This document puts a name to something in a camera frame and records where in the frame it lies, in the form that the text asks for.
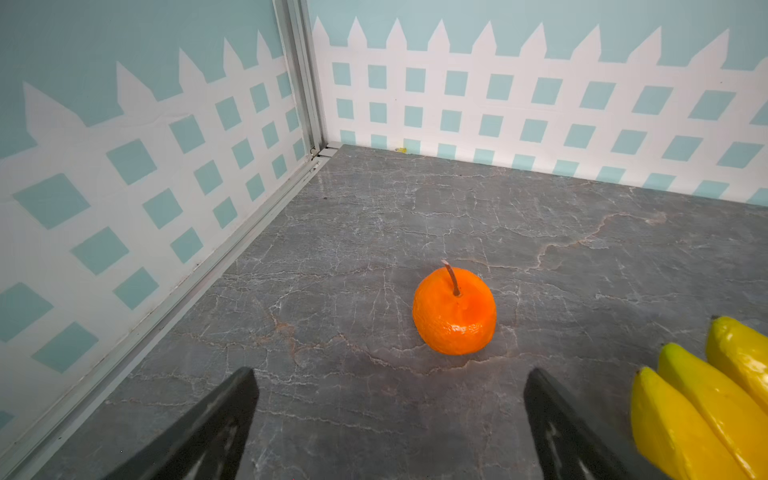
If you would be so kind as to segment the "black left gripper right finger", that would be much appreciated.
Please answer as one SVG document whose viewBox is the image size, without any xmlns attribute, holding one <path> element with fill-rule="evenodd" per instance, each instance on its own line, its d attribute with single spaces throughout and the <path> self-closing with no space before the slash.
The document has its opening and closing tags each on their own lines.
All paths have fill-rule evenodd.
<svg viewBox="0 0 768 480">
<path fill-rule="evenodd" d="M 533 369 L 524 405 L 546 479 L 634 479 L 629 444 L 542 368 Z"/>
</svg>

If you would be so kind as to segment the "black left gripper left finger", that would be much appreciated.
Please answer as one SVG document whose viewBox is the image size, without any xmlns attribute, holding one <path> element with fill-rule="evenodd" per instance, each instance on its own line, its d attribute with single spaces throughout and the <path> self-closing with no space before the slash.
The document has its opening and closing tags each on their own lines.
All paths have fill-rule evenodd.
<svg viewBox="0 0 768 480">
<path fill-rule="evenodd" d="M 241 367 L 108 479 L 234 479 L 259 399 L 251 368 Z"/>
</svg>

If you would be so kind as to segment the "yellow fake banana bunch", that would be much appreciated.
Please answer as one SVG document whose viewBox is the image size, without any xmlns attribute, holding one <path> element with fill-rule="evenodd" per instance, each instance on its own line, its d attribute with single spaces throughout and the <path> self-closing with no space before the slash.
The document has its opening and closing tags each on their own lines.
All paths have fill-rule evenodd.
<svg viewBox="0 0 768 480">
<path fill-rule="evenodd" d="M 637 450 L 673 479 L 767 476 L 767 338 L 713 318 L 706 357 L 665 344 L 656 368 L 634 376 L 630 420 Z"/>
</svg>

